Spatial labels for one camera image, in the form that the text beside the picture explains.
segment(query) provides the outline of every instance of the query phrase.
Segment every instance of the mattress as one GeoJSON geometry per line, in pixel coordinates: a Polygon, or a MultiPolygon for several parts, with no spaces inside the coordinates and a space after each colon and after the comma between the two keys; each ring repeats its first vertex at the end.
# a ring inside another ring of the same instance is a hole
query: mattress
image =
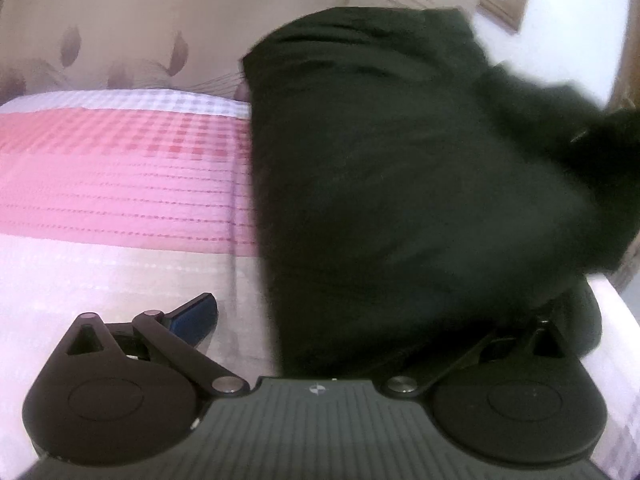
{"type": "MultiPolygon", "coordinates": [[[[0,478],[36,455],[24,397],[81,312],[125,322],[202,292],[220,321],[198,348],[255,382],[277,369],[249,185],[248,105],[171,90],[51,92],[0,107],[0,478]]],[[[583,363],[607,401],[593,461],[640,472],[640,327],[603,276],[583,363]]]]}

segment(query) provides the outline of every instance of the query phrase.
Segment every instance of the circular logo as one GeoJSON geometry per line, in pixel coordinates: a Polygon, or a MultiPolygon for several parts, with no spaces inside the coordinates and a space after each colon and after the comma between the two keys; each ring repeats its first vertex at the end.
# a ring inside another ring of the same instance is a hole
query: circular logo
{"type": "Polygon", "coordinates": [[[326,392],[326,388],[322,384],[314,384],[309,386],[309,391],[314,395],[320,396],[326,392]]]}

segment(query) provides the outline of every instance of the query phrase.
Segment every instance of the metal screw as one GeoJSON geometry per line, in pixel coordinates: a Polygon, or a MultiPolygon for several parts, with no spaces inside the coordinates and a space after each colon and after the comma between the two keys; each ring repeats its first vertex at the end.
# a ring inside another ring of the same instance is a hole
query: metal screw
{"type": "Polygon", "coordinates": [[[234,394],[244,387],[244,381],[240,377],[223,376],[215,379],[211,386],[221,394],[234,394]]]}
{"type": "Polygon", "coordinates": [[[386,387],[397,394],[410,394],[418,389],[418,383],[411,377],[391,377],[386,382],[386,387]]]}

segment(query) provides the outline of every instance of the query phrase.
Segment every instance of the folded clothing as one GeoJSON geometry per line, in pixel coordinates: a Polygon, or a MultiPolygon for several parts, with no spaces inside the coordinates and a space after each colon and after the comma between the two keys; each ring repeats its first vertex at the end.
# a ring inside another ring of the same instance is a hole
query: folded clothing
{"type": "Polygon", "coordinates": [[[456,10],[330,9],[243,62],[287,375],[359,375],[522,319],[638,230],[634,165],[584,164],[620,128],[568,87],[491,68],[456,10]]]}

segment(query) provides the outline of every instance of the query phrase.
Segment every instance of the white wall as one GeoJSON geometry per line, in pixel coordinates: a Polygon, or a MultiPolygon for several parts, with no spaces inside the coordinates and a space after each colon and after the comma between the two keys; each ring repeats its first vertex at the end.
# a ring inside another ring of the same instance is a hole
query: white wall
{"type": "Polygon", "coordinates": [[[476,13],[474,27],[493,62],[544,83],[574,81],[604,106],[618,72],[628,0],[529,0],[519,34],[476,13]]]}

